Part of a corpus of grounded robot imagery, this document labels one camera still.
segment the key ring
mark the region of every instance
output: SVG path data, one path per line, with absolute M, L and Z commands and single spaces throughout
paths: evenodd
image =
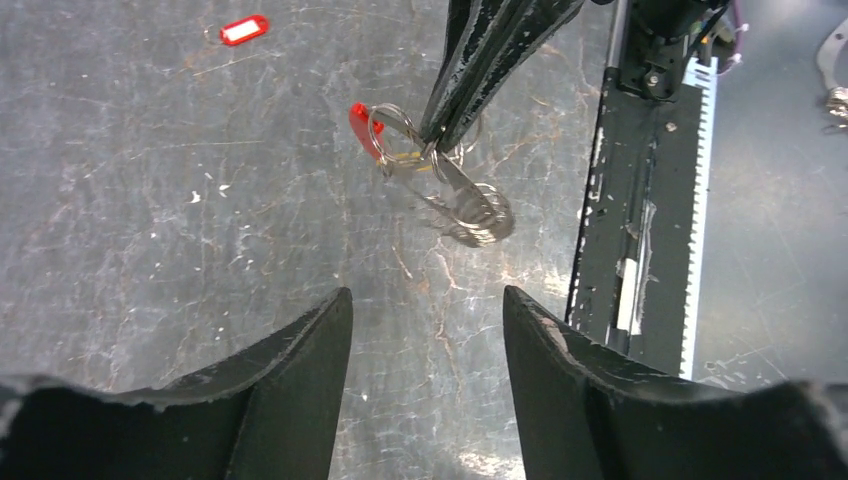
M 355 105 L 356 119 L 352 120 L 354 131 L 361 131 L 361 122 L 367 124 L 366 150 L 371 148 L 372 155 L 377 159 L 383 176 L 393 176 L 396 169 L 408 173 L 433 170 L 434 176 L 441 182 L 450 185 L 454 191 L 455 206 L 451 207 L 438 196 L 426 196 L 416 190 L 410 183 L 410 175 L 398 176 L 401 184 L 415 197 L 437 212 L 447 223 L 433 221 L 431 225 L 438 228 L 444 235 L 470 246 L 482 247 L 498 242 L 515 230 L 515 217 L 509 201 L 498 190 L 486 183 L 474 183 L 461 164 L 465 152 L 473 148 L 481 136 L 482 128 L 478 124 L 478 133 L 471 146 L 466 149 L 461 144 L 453 150 L 453 155 L 436 151 L 435 145 L 424 145 L 415 124 L 403 110 L 393 104 L 380 104 L 367 108 L 361 104 Z M 421 154 L 395 155 L 383 144 L 380 133 L 384 127 L 392 128 L 407 137 L 419 148 Z

